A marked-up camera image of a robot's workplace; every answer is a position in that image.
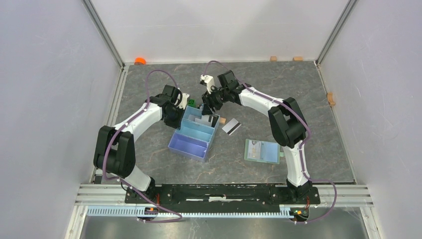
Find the stack of credit cards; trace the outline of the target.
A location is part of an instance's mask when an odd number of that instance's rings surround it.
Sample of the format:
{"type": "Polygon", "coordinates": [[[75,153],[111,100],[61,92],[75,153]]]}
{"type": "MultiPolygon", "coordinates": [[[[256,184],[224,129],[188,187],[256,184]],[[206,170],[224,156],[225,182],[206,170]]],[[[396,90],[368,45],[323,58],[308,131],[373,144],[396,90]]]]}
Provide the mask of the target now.
{"type": "Polygon", "coordinates": [[[201,118],[195,118],[194,122],[200,123],[206,126],[215,127],[218,116],[216,115],[203,115],[201,118]]]}

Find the silver magnetic stripe card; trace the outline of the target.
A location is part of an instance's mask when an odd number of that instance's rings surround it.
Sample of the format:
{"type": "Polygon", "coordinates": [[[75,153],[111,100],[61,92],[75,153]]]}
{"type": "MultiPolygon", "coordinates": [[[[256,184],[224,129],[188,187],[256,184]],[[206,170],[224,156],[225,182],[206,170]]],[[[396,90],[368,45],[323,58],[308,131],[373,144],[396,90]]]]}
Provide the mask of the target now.
{"type": "Polygon", "coordinates": [[[232,135],[240,126],[241,126],[241,123],[238,120],[231,119],[228,123],[226,123],[222,127],[222,130],[228,135],[232,135]]]}

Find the blue three-compartment organizer tray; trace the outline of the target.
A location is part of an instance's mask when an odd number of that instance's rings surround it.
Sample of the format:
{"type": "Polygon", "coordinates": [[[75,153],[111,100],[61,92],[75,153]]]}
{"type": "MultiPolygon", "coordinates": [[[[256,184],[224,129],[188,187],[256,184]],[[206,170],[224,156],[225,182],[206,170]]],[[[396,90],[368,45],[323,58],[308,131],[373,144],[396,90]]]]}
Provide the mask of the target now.
{"type": "Polygon", "coordinates": [[[175,130],[168,148],[172,153],[206,162],[216,130],[219,126],[219,115],[215,127],[194,122],[201,118],[202,110],[188,106],[184,112],[180,129],[175,130]]]}

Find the silver VIP card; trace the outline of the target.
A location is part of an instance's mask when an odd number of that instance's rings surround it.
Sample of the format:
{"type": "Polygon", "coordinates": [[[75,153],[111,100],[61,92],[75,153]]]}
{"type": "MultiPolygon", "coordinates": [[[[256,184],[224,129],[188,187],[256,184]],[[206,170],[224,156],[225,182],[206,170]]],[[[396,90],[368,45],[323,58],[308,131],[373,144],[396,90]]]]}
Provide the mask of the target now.
{"type": "Polygon", "coordinates": [[[246,144],[246,156],[248,160],[261,160],[261,148],[262,142],[258,140],[247,140],[246,144]]]}

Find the green card holder wallet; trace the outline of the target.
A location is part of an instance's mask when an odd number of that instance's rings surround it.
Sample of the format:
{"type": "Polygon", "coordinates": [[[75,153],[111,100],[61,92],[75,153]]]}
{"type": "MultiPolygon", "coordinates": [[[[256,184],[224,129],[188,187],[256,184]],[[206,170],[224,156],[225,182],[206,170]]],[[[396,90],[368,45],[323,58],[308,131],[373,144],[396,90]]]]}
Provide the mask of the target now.
{"type": "Polygon", "coordinates": [[[246,156],[246,144],[245,142],[245,151],[244,151],[244,160],[259,162],[259,163],[269,163],[269,164],[280,164],[280,159],[285,157],[284,152],[281,150],[281,147],[276,142],[269,142],[269,141],[261,141],[262,148],[261,148],[261,160],[248,160],[245,158],[246,156]]]}

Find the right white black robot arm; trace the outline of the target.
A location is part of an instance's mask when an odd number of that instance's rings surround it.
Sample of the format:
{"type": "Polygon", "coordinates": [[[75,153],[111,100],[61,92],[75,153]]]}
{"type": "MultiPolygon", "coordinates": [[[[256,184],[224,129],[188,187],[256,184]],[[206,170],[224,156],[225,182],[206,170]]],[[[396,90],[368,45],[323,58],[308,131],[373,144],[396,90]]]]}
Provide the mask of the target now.
{"type": "Polygon", "coordinates": [[[232,102],[252,108],[268,117],[272,136],[284,151],[288,168],[287,195],[291,202],[300,203],[312,188],[303,152],[307,131],[304,115],[294,98],[278,99],[264,94],[249,84],[241,83],[229,70],[214,78],[201,75],[200,84],[207,90],[202,94],[203,115],[220,110],[224,103],[232,102]]]}

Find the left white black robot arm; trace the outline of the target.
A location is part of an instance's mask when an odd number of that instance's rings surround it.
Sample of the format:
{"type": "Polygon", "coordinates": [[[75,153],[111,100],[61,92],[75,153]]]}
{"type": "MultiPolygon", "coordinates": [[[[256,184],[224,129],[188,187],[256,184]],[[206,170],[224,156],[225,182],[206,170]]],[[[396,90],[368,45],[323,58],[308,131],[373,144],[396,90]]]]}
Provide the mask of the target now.
{"type": "Polygon", "coordinates": [[[101,127],[93,165],[137,189],[137,196],[143,202],[152,202],[156,198],[154,180],[136,166],[135,142],[159,121],[179,129],[189,99],[189,94],[165,85],[162,93],[149,96],[140,109],[124,121],[114,126],[101,127]]]}

